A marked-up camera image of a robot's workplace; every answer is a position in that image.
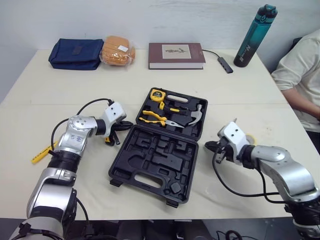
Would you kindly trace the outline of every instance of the white table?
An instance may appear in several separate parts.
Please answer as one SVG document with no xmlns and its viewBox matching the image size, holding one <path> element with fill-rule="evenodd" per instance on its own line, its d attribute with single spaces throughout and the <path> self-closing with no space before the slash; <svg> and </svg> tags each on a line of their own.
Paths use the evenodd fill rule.
<svg viewBox="0 0 320 240">
<path fill-rule="evenodd" d="M 235 50 L 217 50 L 234 70 L 226 74 L 213 54 L 205 52 L 204 70 L 148 70 L 148 51 L 137 50 L 128 68 L 101 64 L 95 71 L 53 69 L 49 50 L 39 50 L 0 105 L 0 218 L 25 218 L 31 192 L 50 155 L 36 165 L 31 159 L 50 143 L 53 127 L 85 103 L 105 97 L 122 104 L 127 118 L 136 115 L 150 88 L 160 87 L 205 98 L 208 108 L 198 141 L 199 151 L 189 201 L 177 209 L 162 197 L 123 184 L 109 184 L 108 170 L 120 149 L 100 137 L 88 141 L 77 171 L 74 188 L 92 220 L 223 219 L 289 216 L 281 204 L 263 197 L 243 198 L 228 192 L 211 166 L 207 141 L 218 139 L 220 128 L 237 117 L 237 124 L 255 136 L 260 145 L 288 149 L 320 184 L 320 157 L 306 132 L 255 55 L 245 68 L 232 64 Z M 86 108 L 83 115 L 99 117 L 103 102 Z M 58 138 L 65 130 L 60 127 Z M 119 133 L 123 142 L 127 132 Z M 260 193 L 262 183 L 254 170 L 224 161 L 218 169 L 226 183 L 238 192 Z M 275 191 L 267 179 L 268 191 Z M 77 219 L 84 219 L 81 210 Z"/>
</svg>

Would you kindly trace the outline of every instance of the black tool case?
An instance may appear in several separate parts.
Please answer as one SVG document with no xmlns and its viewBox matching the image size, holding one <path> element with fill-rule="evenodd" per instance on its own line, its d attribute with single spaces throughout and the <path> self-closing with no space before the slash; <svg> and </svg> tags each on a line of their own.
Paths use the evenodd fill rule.
<svg viewBox="0 0 320 240">
<path fill-rule="evenodd" d="M 167 107 L 190 113 L 196 111 L 197 105 L 201 104 L 200 121 L 188 125 L 195 119 L 189 114 L 181 115 L 161 110 L 160 104 L 150 98 L 152 89 L 166 93 L 164 103 Z M 138 113 L 137 124 L 131 128 L 109 170 L 112 178 L 110 184 L 119 187 L 126 183 L 139 187 L 165 197 L 166 204 L 177 208 L 179 203 L 186 203 L 189 199 L 199 147 L 197 141 L 202 134 L 208 101 L 161 88 L 152 89 Z M 187 102 L 173 100 L 168 96 L 184 98 Z M 139 118 L 150 121 L 157 119 L 144 115 L 143 110 L 153 111 L 185 128 L 146 123 Z M 140 178 L 147 178 L 153 184 L 138 181 Z"/>
</svg>

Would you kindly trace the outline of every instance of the beige shirt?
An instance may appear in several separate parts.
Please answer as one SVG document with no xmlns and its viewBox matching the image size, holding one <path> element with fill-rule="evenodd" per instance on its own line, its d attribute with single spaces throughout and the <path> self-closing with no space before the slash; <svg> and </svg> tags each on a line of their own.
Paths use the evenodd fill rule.
<svg viewBox="0 0 320 240">
<path fill-rule="evenodd" d="M 320 29 L 304 36 L 271 75 L 280 90 L 295 87 L 302 96 L 320 106 Z M 295 109 L 294 112 L 307 131 L 320 132 L 320 122 L 314 116 Z"/>
</svg>

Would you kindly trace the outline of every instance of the teal water bottle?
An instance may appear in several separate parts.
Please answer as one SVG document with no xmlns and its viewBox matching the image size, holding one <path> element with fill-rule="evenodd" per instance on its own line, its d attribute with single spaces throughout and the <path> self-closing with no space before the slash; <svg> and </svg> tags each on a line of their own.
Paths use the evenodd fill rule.
<svg viewBox="0 0 320 240">
<path fill-rule="evenodd" d="M 234 65 L 242 68 L 248 65 L 277 14 L 278 11 L 275 6 L 266 4 L 259 8 L 233 60 Z"/>
</svg>

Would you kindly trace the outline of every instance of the person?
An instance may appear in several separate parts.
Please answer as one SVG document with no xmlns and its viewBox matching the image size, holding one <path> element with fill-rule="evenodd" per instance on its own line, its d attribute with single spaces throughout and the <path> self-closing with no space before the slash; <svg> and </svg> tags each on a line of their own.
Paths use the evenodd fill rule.
<svg viewBox="0 0 320 240">
<path fill-rule="evenodd" d="M 320 154 L 320 29 L 304 36 L 271 76 Z"/>
</svg>

